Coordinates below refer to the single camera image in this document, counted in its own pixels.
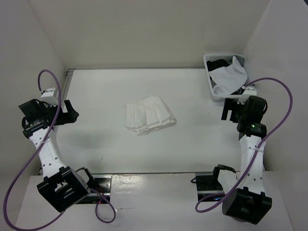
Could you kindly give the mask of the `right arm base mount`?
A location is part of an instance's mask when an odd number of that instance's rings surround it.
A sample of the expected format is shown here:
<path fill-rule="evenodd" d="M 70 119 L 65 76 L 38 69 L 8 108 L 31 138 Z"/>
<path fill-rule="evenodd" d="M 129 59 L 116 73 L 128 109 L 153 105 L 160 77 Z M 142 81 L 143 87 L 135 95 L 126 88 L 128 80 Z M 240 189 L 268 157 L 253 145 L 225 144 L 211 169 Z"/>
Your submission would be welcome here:
<path fill-rule="evenodd" d="M 213 194 L 214 196 L 205 199 L 204 202 L 215 202 L 225 195 L 222 186 L 214 179 L 212 173 L 196 174 L 191 183 L 196 185 L 198 201 Z"/>

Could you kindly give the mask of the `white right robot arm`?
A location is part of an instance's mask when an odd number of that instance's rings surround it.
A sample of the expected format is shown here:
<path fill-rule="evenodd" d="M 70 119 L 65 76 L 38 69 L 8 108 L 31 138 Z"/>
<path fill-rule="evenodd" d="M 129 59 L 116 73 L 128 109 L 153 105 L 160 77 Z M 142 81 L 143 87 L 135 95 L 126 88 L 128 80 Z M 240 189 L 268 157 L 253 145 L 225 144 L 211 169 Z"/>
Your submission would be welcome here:
<path fill-rule="evenodd" d="M 226 98 L 221 120 L 237 124 L 241 147 L 241 175 L 238 178 L 233 168 L 225 165 L 214 167 L 211 185 L 223 189 L 220 200 L 198 213 L 209 212 L 218 205 L 222 213 L 240 222 L 257 225 L 272 207 L 272 198 L 267 197 L 263 185 L 263 153 L 268 136 L 267 127 L 261 123 L 268 103 L 258 96 L 248 96 L 243 102 Z"/>

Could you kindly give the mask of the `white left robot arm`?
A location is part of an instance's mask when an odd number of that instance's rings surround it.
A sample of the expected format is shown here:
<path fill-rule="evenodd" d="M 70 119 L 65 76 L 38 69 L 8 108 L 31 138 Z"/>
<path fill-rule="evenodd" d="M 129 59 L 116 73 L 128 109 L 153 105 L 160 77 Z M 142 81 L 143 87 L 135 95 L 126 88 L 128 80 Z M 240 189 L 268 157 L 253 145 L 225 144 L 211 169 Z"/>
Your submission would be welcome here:
<path fill-rule="evenodd" d="M 79 116 L 70 101 L 63 112 L 58 105 L 32 99 L 19 106 L 23 112 L 23 134 L 35 145 L 43 171 L 43 182 L 37 185 L 38 192 L 58 211 L 64 212 L 94 190 L 96 180 L 81 177 L 64 164 L 57 145 L 55 126 L 74 123 Z"/>

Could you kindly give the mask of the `white pleated skirt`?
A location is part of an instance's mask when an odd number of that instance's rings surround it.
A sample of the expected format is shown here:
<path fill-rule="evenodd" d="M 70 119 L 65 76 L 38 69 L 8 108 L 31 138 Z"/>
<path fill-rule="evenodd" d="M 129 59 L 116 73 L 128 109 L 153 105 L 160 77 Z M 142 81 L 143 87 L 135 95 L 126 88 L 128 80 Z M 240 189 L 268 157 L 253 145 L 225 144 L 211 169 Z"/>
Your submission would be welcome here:
<path fill-rule="evenodd" d="M 146 135 L 177 122 L 169 107 L 157 95 L 128 103 L 125 110 L 127 130 L 134 131 L 138 135 Z"/>

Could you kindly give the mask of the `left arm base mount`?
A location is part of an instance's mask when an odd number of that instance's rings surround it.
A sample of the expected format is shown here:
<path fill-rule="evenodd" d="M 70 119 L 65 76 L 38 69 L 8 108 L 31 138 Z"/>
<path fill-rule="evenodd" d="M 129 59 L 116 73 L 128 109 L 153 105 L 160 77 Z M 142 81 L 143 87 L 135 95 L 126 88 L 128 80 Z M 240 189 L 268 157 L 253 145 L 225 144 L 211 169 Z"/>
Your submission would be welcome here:
<path fill-rule="evenodd" d="M 85 167 L 77 169 L 76 172 L 84 178 L 90 189 L 98 191 L 104 195 L 108 201 L 110 201 L 112 183 L 111 175 L 91 174 L 91 172 Z M 91 192 L 77 204 L 96 204 L 99 200 L 99 195 Z"/>

